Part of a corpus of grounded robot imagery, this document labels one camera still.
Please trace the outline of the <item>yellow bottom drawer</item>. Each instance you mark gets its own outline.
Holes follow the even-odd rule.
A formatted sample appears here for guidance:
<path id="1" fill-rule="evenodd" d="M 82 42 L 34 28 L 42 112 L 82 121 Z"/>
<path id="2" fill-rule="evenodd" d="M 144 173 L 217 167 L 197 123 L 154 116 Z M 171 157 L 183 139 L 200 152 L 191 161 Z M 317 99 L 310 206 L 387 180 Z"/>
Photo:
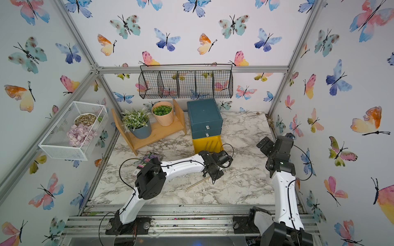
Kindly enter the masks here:
<path id="1" fill-rule="evenodd" d="M 193 139 L 192 142 L 193 142 L 195 154 L 198 154 L 201 151 L 219 153 L 223 150 L 223 144 L 220 135 Z"/>

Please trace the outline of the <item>teal top drawer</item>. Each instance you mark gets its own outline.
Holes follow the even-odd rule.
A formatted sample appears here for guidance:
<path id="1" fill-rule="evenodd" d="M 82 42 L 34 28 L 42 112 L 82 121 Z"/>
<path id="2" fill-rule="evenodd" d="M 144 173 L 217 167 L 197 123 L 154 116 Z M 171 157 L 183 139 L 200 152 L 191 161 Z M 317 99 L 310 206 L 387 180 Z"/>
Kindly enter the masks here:
<path id="1" fill-rule="evenodd" d="M 208 131 L 208 130 L 219 131 L 222 129 L 222 126 L 223 126 L 222 121 L 191 123 L 192 132 L 200 132 L 200 131 Z"/>

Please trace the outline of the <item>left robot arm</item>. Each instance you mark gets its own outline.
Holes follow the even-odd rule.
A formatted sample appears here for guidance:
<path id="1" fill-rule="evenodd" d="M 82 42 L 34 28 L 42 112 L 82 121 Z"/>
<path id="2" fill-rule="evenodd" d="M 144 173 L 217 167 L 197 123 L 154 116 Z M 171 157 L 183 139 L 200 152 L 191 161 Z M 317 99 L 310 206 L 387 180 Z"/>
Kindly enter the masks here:
<path id="1" fill-rule="evenodd" d="M 191 157 L 176 161 L 160 162 L 157 159 L 148 162 L 137 174 L 133 192 L 118 215 L 122 225 L 135 221 L 146 201 L 158 196 L 162 189 L 174 178 L 187 174 L 202 173 L 209 175 L 215 182 L 224 175 L 223 170 L 230 167 L 233 157 L 226 151 L 201 151 Z"/>

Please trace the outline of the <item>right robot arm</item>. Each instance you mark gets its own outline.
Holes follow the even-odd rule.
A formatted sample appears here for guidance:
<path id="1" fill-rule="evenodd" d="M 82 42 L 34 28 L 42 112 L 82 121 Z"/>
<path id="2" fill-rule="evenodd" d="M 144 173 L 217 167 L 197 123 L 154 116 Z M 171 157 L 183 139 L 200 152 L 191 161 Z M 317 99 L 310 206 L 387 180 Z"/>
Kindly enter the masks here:
<path id="1" fill-rule="evenodd" d="M 257 148 L 267 157 L 266 169 L 275 192 L 275 217 L 272 223 L 268 213 L 256 211 L 253 218 L 262 246 L 312 246 L 313 236 L 307 233 L 300 219 L 295 192 L 296 172 L 290 160 L 294 135 L 287 133 L 275 141 L 265 137 Z"/>

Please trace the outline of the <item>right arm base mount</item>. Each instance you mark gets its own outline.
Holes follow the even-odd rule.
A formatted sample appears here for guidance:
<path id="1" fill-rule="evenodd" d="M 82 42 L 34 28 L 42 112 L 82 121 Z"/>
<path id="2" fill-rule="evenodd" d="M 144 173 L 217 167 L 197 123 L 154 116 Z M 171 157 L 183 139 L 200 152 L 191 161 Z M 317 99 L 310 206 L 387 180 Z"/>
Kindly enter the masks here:
<path id="1" fill-rule="evenodd" d="M 247 216 L 233 217 L 233 230 L 235 234 L 263 234 L 273 223 L 270 211 L 254 206 Z"/>

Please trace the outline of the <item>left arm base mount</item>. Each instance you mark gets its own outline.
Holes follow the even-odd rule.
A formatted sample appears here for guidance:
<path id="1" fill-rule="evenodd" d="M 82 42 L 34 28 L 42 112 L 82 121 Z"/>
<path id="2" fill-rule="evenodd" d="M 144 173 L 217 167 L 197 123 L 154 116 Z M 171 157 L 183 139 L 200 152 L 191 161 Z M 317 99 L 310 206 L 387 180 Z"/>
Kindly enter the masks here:
<path id="1" fill-rule="evenodd" d="M 122 224 L 119 215 L 109 220 L 106 235 L 147 235 L 151 224 L 149 217 L 137 217 L 133 222 Z"/>

